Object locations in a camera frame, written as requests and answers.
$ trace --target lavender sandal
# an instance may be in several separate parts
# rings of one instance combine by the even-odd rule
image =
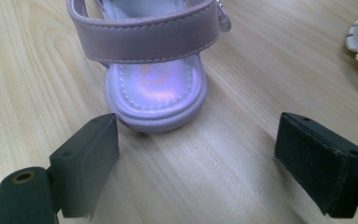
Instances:
[[[86,56],[107,67],[106,98],[138,132],[178,128],[201,110],[207,81],[199,53],[230,22],[216,0],[96,0],[105,20],[87,15],[85,0],[67,0]]]

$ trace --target stitching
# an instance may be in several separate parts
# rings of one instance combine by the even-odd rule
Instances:
[[[130,26],[130,27],[111,27],[111,26],[106,26],[106,25],[93,25],[93,24],[84,23],[82,21],[76,21],[76,20],[74,20],[74,22],[79,24],[79,25],[88,26],[88,27],[95,27],[95,28],[101,28],[101,29],[111,29],[111,30],[141,29],[141,28],[150,28],[150,27],[161,26],[161,25],[168,25],[169,23],[177,22],[177,21],[189,20],[192,17],[196,17],[196,16],[199,16],[200,14],[205,13],[205,11],[209,10],[212,7],[213,7],[213,4],[210,4],[206,8],[204,8],[204,9],[202,9],[202,10],[200,10],[200,11],[194,13],[194,14],[191,14],[191,15],[188,15],[188,16],[185,16],[185,17],[181,17],[181,18],[177,18],[177,19],[172,20],[172,21],[162,21],[162,22],[159,22],[159,23],[153,23],[153,24],[148,24],[148,25],[135,25],[135,26]],[[76,12],[74,2],[72,2],[72,8],[73,8],[73,11]]]
[[[204,49],[207,49],[214,42],[216,42],[218,38],[219,38],[219,35],[215,39],[213,39],[212,41],[210,41],[209,43],[204,45],[203,47],[201,47],[199,49],[195,49],[189,53],[175,55],[175,56],[167,57],[167,58],[146,59],[146,60],[117,60],[117,59],[105,59],[105,58],[96,58],[96,57],[89,57],[89,58],[93,61],[104,61],[107,63],[160,63],[160,62],[166,62],[166,61],[173,61],[173,60],[185,58],[187,56],[190,56],[190,55],[196,54],[200,51],[203,51]]]
[[[186,62],[187,78],[188,78],[187,91],[186,91],[185,94],[183,94],[182,96],[178,97],[176,100],[170,102],[169,104],[160,105],[160,106],[140,106],[140,105],[137,105],[136,103],[134,103],[130,99],[130,97],[128,96],[127,92],[125,91],[124,84],[123,84],[123,65],[121,65],[120,66],[120,82],[121,82],[121,89],[123,90],[124,96],[127,98],[128,102],[130,104],[132,104],[133,106],[136,106],[136,107],[138,107],[140,109],[159,109],[159,108],[162,108],[162,107],[165,107],[165,106],[173,105],[176,102],[181,101],[183,98],[185,98],[190,93],[190,88],[191,88],[191,84],[192,84],[191,75],[190,75],[190,68],[188,66],[187,59],[185,59],[185,62]]]

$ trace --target hole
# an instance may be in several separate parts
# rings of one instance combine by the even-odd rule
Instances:
[[[21,174],[14,176],[14,178],[12,179],[12,182],[15,185],[24,184],[24,183],[34,179],[34,177],[35,177],[34,171],[23,172]]]
[[[358,156],[358,151],[350,150],[351,155]]]
[[[64,156],[64,157],[70,157],[70,156],[72,156],[74,153],[72,152],[72,151],[66,151],[66,152],[63,152],[62,153],[62,155]]]

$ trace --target wood grain surface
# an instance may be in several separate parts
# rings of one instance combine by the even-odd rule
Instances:
[[[202,52],[205,106],[168,133],[118,125],[121,155],[94,222],[358,223],[358,211],[324,217],[273,160],[283,111],[358,145],[358,62],[345,47],[358,0],[223,4],[233,28]],[[0,181],[47,168],[73,133],[109,113],[104,77],[85,58],[63,0],[0,0]]]

